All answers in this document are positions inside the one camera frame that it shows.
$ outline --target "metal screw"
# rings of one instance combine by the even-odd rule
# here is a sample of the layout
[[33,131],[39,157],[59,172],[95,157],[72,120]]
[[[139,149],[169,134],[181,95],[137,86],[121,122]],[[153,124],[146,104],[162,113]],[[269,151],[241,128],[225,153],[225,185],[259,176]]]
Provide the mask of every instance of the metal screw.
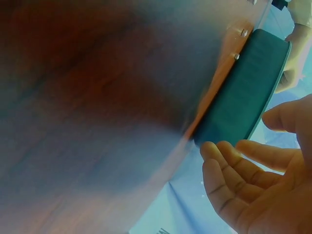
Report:
[[243,31],[241,33],[241,36],[245,38],[247,35],[248,35],[248,30],[247,29],[243,29]]
[[248,1],[250,1],[253,5],[257,4],[257,0],[248,0]]
[[239,54],[235,54],[235,55],[234,55],[234,59],[235,59],[235,60],[239,60]]

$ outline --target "wood grain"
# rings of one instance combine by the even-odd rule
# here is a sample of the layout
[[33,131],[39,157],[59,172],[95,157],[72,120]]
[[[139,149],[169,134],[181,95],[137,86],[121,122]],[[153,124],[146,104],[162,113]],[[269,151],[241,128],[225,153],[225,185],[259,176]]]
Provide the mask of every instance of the wood grain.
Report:
[[0,0],[1,233],[128,231],[267,4]]

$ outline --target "blue fabric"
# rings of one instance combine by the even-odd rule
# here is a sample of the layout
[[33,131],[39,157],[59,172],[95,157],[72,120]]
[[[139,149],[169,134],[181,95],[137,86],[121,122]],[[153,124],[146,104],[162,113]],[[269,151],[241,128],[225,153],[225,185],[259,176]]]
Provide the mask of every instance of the blue fabric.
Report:
[[[286,8],[271,9],[264,29],[282,39],[293,30],[293,22]],[[306,61],[304,75],[296,88],[273,95],[268,109],[286,101],[302,98],[312,93],[312,53]],[[281,148],[297,148],[294,134],[276,133],[260,122],[252,140]],[[166,184],[158,198],[130,234],[233,234],[235,233],[214,212],[206,197],[202,183],[203,160],[194,148],[185,158],[173,178]]]

